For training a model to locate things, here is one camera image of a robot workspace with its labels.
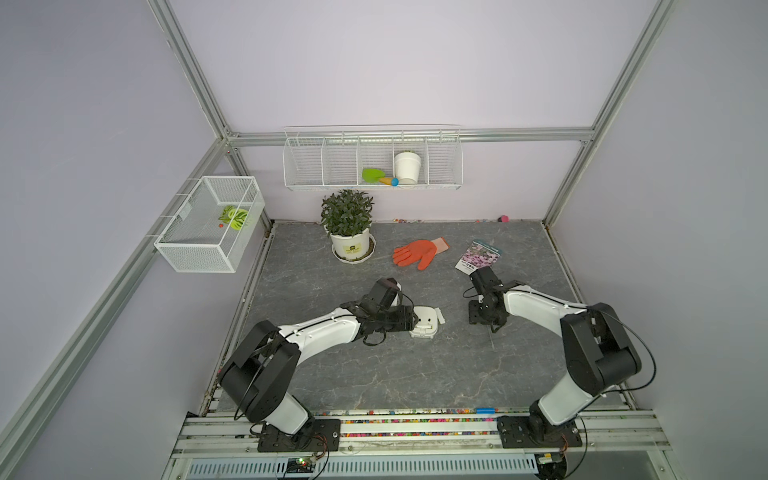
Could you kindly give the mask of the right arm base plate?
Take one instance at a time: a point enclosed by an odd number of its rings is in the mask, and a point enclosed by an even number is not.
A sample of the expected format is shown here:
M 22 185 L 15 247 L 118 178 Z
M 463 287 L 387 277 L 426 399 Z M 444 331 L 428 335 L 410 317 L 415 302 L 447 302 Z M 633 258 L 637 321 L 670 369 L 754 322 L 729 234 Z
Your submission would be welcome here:
M 538 415 L 501 416 L 497 430 L 505 449 L 581 447 L 583 440 L 574 421 L 554 426 Z

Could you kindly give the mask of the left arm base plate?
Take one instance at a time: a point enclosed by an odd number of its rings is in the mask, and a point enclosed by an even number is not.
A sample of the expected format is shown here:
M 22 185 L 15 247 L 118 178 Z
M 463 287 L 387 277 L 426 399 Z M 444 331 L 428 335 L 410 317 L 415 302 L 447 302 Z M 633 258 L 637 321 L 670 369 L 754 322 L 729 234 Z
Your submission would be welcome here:
M 266 424 L 258 437 L 260 453 L 336 452 L 341 439 L 341 421 L 310 419 L 297 433 L 288 434 Z

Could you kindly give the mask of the white alarm device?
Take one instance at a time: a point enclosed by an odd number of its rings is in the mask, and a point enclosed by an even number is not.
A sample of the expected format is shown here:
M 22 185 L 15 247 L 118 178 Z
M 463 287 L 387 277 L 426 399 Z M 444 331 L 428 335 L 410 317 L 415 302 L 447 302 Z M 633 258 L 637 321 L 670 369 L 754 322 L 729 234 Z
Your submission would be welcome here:
M 432 339 L 445 323 L 445 318 L 439 308 L 429 306 L 414 306 L 414 326 L 410 331 L 413 338 Z

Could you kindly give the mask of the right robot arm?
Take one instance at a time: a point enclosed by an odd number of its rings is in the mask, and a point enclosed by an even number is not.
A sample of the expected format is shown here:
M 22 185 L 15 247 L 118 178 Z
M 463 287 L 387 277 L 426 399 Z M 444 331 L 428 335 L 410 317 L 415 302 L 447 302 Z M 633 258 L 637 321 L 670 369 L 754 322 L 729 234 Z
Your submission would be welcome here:
M 642 370 L 642 360 L 615 310 L 604 303 L 572 303 L 515 282 L 503 283 L 489 267 L 470 274 L 477 297 L 469 322 L 498 331 L 509 317 L 535 323 L 559 336 L 566 373 L 529 410 L 535 427 L 560 427 L 602 394 Z

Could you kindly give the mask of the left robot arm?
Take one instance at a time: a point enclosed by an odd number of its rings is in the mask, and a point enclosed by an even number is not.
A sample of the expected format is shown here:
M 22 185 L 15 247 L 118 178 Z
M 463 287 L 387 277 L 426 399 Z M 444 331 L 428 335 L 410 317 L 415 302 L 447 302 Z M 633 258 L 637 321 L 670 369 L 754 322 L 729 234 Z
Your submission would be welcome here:
M 257 323 L 217 376 L 236 402 L 236 417 L 264 422 L 293 436 L 309 428 L 312 414 L 288 392 L 301 362 L 333 347 L 375 335 L 410 332 L 419 322 L 413 301 L 393 278 L 377 280 L 369 293 L 331 312 L 290 325 Z

